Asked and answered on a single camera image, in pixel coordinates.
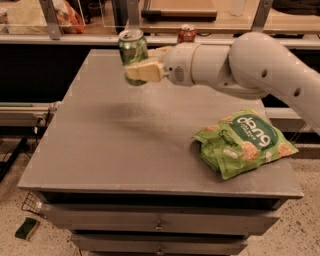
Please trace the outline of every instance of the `chip bag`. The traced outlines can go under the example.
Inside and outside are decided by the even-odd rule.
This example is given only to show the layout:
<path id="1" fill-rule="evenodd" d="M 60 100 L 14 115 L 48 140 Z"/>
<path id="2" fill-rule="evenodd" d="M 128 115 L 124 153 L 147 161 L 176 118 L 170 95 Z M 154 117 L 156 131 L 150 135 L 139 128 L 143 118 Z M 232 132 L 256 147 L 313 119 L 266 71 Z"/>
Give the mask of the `chip bag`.
<path id="1" fill-rule="evenodd" d="M 201 143 L 201 158 L 222 178 L 298 152 L 283 134 L 253 109 L 243 109 L 202 128 L 194 138 Z"/>

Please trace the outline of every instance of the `green can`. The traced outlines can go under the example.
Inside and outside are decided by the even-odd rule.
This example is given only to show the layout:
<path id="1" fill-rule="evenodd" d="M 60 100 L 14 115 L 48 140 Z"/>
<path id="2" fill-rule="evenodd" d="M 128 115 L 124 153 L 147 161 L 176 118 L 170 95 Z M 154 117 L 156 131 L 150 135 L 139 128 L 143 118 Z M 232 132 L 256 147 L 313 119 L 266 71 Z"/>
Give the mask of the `green can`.
<path id="1" fill-rule="evenodd" d="M 126 29 L 119 35 L 119 50 L 122 64 L 130 65 L 148 58 L 147 40 L 140 29 Z M 142 85 L 146 82 L 133 80 L 126 75 L 126 81 L 131 85 Z"/>

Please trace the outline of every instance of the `floor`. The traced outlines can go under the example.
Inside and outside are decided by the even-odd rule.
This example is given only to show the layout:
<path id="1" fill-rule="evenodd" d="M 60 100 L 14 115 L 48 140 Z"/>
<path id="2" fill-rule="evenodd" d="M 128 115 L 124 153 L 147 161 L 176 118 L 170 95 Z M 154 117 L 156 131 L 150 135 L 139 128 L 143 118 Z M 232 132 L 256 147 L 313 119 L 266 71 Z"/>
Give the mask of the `floor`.
<path id="1" fill-rule="evenodd" d="M 0 161 L 7 160 L 18 142 L 14 138 L 0 141 Z M 17 184 L 36 147 L 34 140 L 29 139 L 28 145 L 29 148 L 19 155 L 0 183 L 0 256 L 89 256 L 90 253 L 80 252 L 70 241 L 69 231 L 59 230 L 46 219 L 21 210 L 28 193 L 19 190 Z M 304 191 L 304 198 L 288 201 L 281 208 L 281 219 L 263 236 L 250 237 L 249 246 L 240 256 L 320 255 L 318 149 L 310 150 L 308 156 L 304 153 L 303 157 L 307 158 L 292 158 L 290 161 Z M 26 217 L 40 222 L 29 241 L 15 238 L 16 230 Z"/>

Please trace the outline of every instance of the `soda can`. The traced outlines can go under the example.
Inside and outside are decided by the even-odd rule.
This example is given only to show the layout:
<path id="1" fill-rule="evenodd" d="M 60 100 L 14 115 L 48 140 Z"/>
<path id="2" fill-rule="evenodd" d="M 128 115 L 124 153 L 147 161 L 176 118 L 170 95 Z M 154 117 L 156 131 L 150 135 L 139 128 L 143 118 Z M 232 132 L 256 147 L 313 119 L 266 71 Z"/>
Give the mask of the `soda can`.
<path id="1" fill-rule="evenodd" d="M 147 40 L 140 29 L 126 29 L 119 34 L 119 51 L 123 65 L 130 65 L 148 58 Z M 131 85 L 142 85 L 146 82 L 133 80 L 126 75 Z"/>
<path id="2" fill-rule="evenodd" d="M 197 35 L 197 30 L 195 29 L 194 25 L 191 24 L 183 24 L 178 32 L 178 39 L 177 43 L 193 43 L 195 41 Z"/>

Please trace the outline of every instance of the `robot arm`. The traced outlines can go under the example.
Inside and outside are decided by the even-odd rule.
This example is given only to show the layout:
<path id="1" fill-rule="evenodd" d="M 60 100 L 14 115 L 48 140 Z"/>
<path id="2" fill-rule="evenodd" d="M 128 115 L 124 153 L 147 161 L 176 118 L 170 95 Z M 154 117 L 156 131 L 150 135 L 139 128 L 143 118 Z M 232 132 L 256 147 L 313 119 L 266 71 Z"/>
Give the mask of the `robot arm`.
<path id="1" fill-rule="evenodd" d="M 272 94 L 320 135 L 320 75 L 268 35 L 250 32 L 231 47 L 182 43 L 154 60 L 128 66 L 127 73 L 145 81 L 168 77 L 177 85 L 208 85 L 241 98 Z"/>

